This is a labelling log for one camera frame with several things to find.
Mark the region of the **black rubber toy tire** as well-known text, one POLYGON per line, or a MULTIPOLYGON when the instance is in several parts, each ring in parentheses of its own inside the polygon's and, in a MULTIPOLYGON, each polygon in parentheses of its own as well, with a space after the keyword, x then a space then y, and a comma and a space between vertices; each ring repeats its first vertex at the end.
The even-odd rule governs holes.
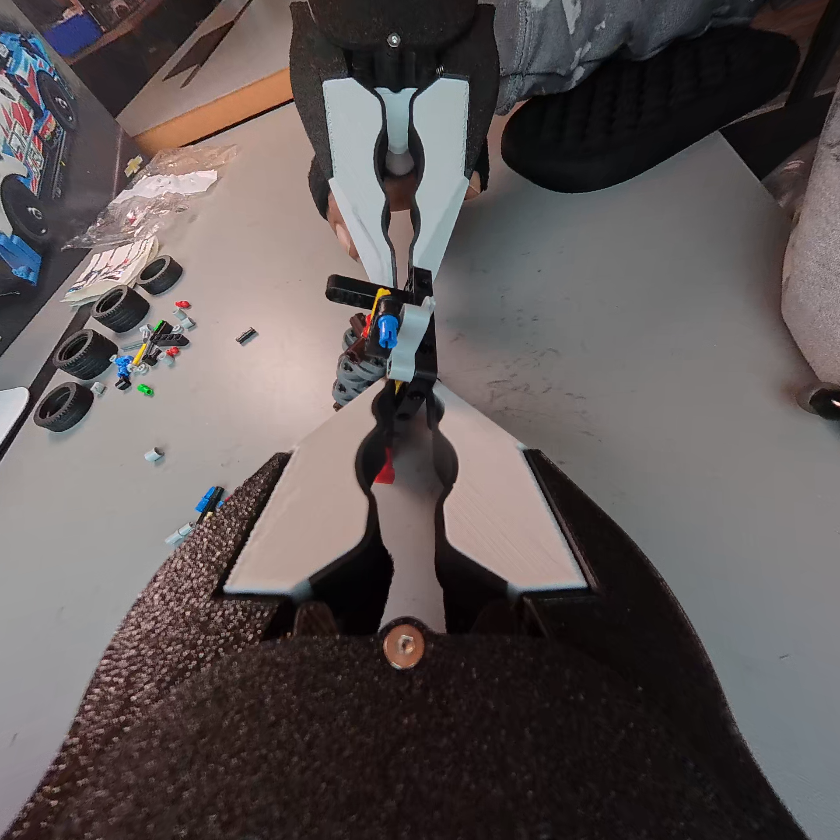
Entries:
POLYGON ((140 325, 150 311, 149 301, 133 287, 117 285, 94 304, 91 316, 102 327, 125 333, 140 325))
POLYGON ((33 411, 36 426, 59 434, 76 426, 88 414, 95 395, 77 382, 65 382, 46 393, 33 411))
POLYGON ((181 264, 169 255, 161 255, 141 270, 137 283, 145 292, 157 297, 171 289, 182 274, 181 264))
POLYGON ((56 348, 52 363, 58 371, 88 382, 105 372, 119 348, 95 329, 80 329, 56 348))

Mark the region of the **person's grey patterned hoodie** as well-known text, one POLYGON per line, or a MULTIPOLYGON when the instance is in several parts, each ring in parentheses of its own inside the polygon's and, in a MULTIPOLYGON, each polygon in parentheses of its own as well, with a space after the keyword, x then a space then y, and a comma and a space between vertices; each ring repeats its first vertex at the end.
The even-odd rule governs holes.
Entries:
POLYGON ((822 382, 839 383, 839 92, 784 254, 781 314, 822 382))

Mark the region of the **black pad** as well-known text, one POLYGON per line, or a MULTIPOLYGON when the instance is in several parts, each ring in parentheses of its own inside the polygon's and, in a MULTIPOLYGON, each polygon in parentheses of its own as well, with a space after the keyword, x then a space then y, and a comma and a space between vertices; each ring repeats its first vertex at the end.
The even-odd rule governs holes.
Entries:
POLYGON ((163 80, 168 81, 187 71, 187 76, 181 84, 181 88, 186 87, 200 69, 204 67, 211 55, 225 39, 230 29, 234 26, 235 20, 232 18, 221 26, 203 34, 192 44, 189 50, 185 52, 173 68, 163 77, 163 80))

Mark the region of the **person's right hand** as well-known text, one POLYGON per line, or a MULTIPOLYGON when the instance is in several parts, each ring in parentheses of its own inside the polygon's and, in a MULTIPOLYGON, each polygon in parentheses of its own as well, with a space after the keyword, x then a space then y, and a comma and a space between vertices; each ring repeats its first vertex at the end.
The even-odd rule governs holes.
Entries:
MULTIPOLYGON (((488 182, 489 164, 484 163, 469 178, 465 200, 469 201, 483 193, 488 187, 488 182)), ((343 250, 354 261, 357 263, 361 262, 358 249, 352 240, 338 204, 330 191, 328 180, 323 174, 316 158, 312 158, 311 160, 308 172, 308 185, 311 197, 319 214, 328 222, 343 250)), ((410 209, 416 188, 417 173, 415 171, 400 176, 389 174, 385 178, 385 193, 388 195, 391 210, 393 212, 402 212, 410 209)))

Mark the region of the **pile of small lego pins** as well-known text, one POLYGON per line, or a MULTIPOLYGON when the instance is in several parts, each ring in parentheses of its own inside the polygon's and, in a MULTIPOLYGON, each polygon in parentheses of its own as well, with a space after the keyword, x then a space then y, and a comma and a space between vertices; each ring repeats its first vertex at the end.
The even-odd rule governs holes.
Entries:
POLYGON ((195 531, 198 524, 212 517, 223 506, 225 500, 226 490, 224 487, 210 487, 196 504, 192 519, 185 522, 167 536, 164 544, 169 547, 176 547, 182 544, 195 531))

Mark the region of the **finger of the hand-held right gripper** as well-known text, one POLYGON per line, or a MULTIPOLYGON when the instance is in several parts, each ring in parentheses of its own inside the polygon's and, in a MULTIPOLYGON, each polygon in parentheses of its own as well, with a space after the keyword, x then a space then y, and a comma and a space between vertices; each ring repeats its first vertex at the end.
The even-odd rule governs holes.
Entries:
POLYGON ((435 279, 466 196, 469 83, 441 77, 413 94, 408 139, 416 164, 412 268, 435 279))
POLYGON ((353 78, 322 84, 328 126, 331 193, 370 282, 393 288, 396 263, 385 231, 385 189, 378 151, 385 137, 385 105, 353 78))

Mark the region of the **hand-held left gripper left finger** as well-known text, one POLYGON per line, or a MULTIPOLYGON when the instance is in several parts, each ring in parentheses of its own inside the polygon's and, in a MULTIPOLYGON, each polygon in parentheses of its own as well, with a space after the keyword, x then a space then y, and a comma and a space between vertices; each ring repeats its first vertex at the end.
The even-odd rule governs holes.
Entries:
POLYGON ((382 465, 375 401, 364 392, 304 437, 225 583, 230 596, 386 602, 393 562, 371 474, 382 465))

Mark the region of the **grey table with wooden edge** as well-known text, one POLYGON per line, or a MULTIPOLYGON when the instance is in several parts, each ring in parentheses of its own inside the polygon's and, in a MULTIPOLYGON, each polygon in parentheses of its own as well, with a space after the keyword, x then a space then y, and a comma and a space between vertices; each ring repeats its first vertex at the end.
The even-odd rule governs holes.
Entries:
POLYGON ((208 140, 293 100, 290 3, 223 1, 119 113, 122 129, 147 155, 208 140), (235 26, 184 88, 187 71, 163 77, 207 31, 235 26))

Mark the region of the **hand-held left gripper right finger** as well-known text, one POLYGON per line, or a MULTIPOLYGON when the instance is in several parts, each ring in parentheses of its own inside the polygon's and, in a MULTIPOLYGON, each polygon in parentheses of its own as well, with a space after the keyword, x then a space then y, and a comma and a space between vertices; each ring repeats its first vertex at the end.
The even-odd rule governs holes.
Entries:
POLYGON ((433 390, 436 571, 444 587, 516 598, 588 581, 526 447, 444 385, 433 390))

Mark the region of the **toy race car box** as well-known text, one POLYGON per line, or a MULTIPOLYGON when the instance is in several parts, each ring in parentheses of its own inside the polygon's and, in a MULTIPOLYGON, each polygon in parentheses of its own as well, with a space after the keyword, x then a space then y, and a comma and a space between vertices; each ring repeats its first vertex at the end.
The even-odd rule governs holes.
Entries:
POLYGON ((83 258, 67 244, 147 158, 12 2, 1 23, 1 352, 83 258))

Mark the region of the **multicoloured lego assembly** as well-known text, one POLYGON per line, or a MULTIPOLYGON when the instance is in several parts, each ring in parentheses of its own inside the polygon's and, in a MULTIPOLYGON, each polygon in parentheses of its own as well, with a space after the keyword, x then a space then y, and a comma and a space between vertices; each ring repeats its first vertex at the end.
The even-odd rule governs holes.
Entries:
POLYGON ((438 380, 431 273, 411 268, 404 288, 331 275, 326 298, 353 309, 342 339, 342 353, 332 386, 336 411, 377 385, 373 449, 362 448, 365 475, 374 484, 395 480, 393 456, 396 426, 413 420, 425 408, 432 425, 438 380))

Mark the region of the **person's right forearm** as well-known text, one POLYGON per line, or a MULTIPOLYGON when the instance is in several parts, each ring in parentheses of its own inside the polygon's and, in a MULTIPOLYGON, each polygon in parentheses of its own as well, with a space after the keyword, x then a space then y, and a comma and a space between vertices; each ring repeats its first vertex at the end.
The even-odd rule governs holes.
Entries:
POLYGON ((614 55, 645 60, 709 29, 748 25, 758 1, 494 1, 496 114, 575 88, 614 55))

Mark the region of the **sticker sheet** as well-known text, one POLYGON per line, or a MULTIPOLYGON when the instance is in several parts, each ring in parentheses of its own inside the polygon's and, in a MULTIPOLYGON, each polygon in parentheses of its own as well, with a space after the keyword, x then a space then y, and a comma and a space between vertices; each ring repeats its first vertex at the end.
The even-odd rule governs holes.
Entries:
POLYGON ((93 254, 61 299, 73 308, 96 302, 118 286, 132 287, 158 255, 159 239, 150 236, 93 254))

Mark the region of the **scatter of mixed lego pieces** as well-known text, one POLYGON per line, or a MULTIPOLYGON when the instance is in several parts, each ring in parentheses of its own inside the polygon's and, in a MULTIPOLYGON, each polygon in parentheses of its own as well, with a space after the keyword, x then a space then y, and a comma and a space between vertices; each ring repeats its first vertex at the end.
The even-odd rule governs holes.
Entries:
POLYGON ((154 326, 144 324, 140 338, 124 344, 110 356, 109 363, 117 372, 115 388, 126 392, 133 381, 151 373, 159 364, 173 366, 175 357, 190 343, 187 333, 196 324, 190 314, 190 304, 178 301, 173 309, 173 322, 161 319, 154 326))

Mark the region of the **empty clear plastic bag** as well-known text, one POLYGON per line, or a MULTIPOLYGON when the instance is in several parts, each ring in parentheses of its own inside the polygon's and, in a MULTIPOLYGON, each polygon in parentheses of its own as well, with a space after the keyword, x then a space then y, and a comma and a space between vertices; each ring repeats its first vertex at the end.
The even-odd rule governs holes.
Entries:
POLYGON ((159 234, 180 214, 197 209, 215 189, 238 145, 189 145, 162 150, 62 250, 108 249, 159 234))

